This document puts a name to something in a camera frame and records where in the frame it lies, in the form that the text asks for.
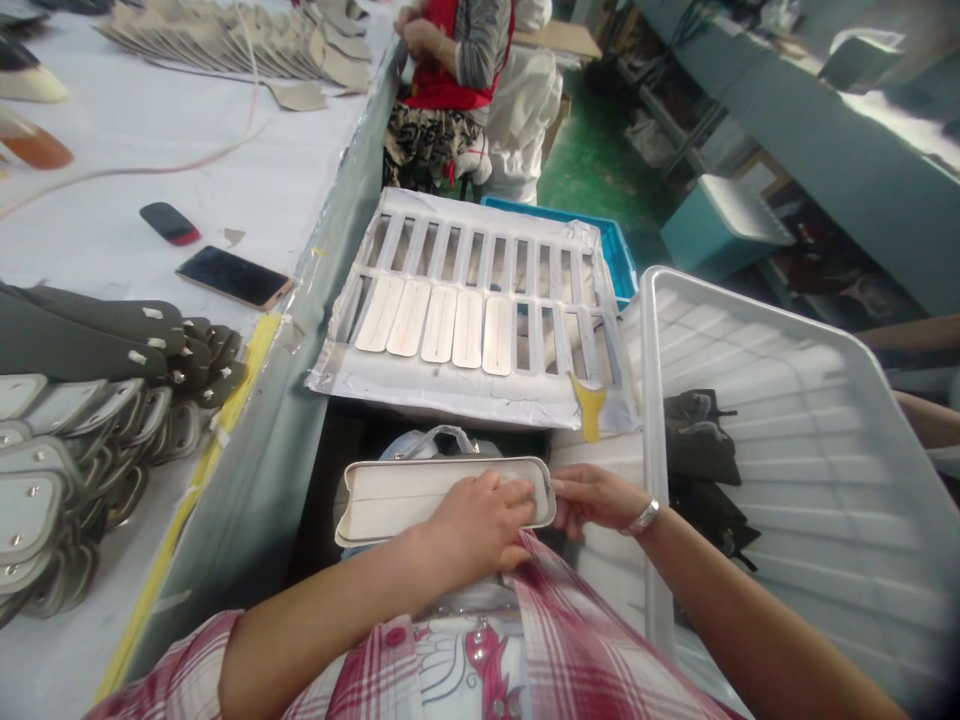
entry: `patterned skirt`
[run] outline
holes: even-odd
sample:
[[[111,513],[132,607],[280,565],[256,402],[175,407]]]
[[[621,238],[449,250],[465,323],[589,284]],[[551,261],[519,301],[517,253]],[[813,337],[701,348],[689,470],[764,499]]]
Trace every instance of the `patterned skirt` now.
[[[394,103],[383,138],[383,184],[417,189],[414,168],[446,170],[476,142],[483,128],[456,110],[425,110]]]

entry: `workbench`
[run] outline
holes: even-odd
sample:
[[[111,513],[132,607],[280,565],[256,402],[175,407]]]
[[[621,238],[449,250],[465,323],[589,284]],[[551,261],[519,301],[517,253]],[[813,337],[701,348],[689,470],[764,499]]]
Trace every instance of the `workbench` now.
[[[269,0],[271,9],[288,7]],[[101,545],[89,597],[0,631],[0,698],[11,718],[79,717],[152,667],[212,613],[246,607],[284,581],[327,398],[306,390],[325,316],[380,194],[382,136],[399,77],[397,5],[361,1],[371,48],[367,95],[319,112],[280,111],[258,90],[253,141],[199,170],[92,180],[0,222],[0,279],[101,299],[156,298],[247,340],[247,380],[193,456],[151,468],[130,520]],[[110,44],[92,20],[59,14],[30,50],[70,91],[65,104],[9,103],[76,156],[59,171],[7,166],[0,207],[81,173],[170,166],[241,135],[250,83],[180,73]],[[165,201],[203,240],[177,248],[138,216]],[[224,230],[239,230],[229,241]],[[209,243],[295,279],[263,314],[192,286],[174,269]]]

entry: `silver bracelet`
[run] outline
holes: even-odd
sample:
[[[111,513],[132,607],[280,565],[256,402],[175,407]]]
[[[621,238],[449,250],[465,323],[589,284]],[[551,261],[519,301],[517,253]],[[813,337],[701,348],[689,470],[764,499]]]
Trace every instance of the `silver bracelet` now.
[[[647,505],[646,509],[640,513],[636,520],[620,530],[620,534],[628,537],[636,537],[648,527],[653,525],[654,520],[657,519],[659,514],[660,503],[657,502],[656,498],[651,498],[650,504]]]

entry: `yellow tape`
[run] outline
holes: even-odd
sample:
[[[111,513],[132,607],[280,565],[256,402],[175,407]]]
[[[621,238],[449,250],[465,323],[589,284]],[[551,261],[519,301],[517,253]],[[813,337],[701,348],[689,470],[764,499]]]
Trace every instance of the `yellow tape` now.
[[[279,313],[264,315],[260,318],[260,322],[257,323],[253,338],[250,340],[249,354],[247,356],[247,376],[243,382],[237,386],[237,389],[224,404],[223,410],[220,412],[220,426],[224,432],[231,432],[240,419],[240,414],[243,412],[243,408],[250,398],[250,393],[253,391],[253,386],[260,374],[260,369],[263,367],[263,363],[267,358],[267,352],[273,344],[273,339],[277,334],[277,328],[280,326],[281,317]],[[204,488],[210,481],[210,477],[213,475],[222,451],[219,442],[211,442],[207,445],[203,459],[200,461],[200,466],[190,481],[187,495],[184,497],[183,502],[181,502],[180,507],[177,508],[176,515],[174,515],[173,521],[167,529],[167,534],[160,544],[160,552],[157,554],[157,559],[150,569],[150,575],[147,577],[147,582],[144,584],[143,590],[140,591],[140,598],[137,600],[137,604],[133,609],[133,615],[127,623],[123,637],[120,638],[120,643],[117,645],[117,649],[113,654],[113,660],[110,661],[110,666],[103,676],[100,689],[97,690],[97,702],[100,702],[119,689],[120,683],[127,674],[130,661],[133,659],[133,651],[137,646],[137,642],[140,640],[140,636],[143,634],[147,619],[150,617],[150,611],[157,601],[157,596],[163,587],[163,581],[166,579],[167,572],[170,570],[170,563],[173,561],[173,553],[177,548],[180,533],[190,518],[190,513],[193,512],[193,509],[196,507],[197,501],[203,494]]]
[[[581,383],[577,376],[570,373],[573,389],[580,403],[580,415],[583,417],[583,439],[587,442],[600,440],[600,411],[607,402],[607,389],[592,390]]]

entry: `black smartphone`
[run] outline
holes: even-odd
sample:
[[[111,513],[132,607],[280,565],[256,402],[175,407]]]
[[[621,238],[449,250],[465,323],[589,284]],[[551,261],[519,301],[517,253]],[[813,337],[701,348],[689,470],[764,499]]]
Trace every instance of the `black smartphone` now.
[[[177,275],[239,300],[257,310],[270,310],[292,286],[286,275],[207,246],[177,268]]]
[[[200,231],[170,203],[144,205],[140,217],[171,245],[189,245],[200,239]]]

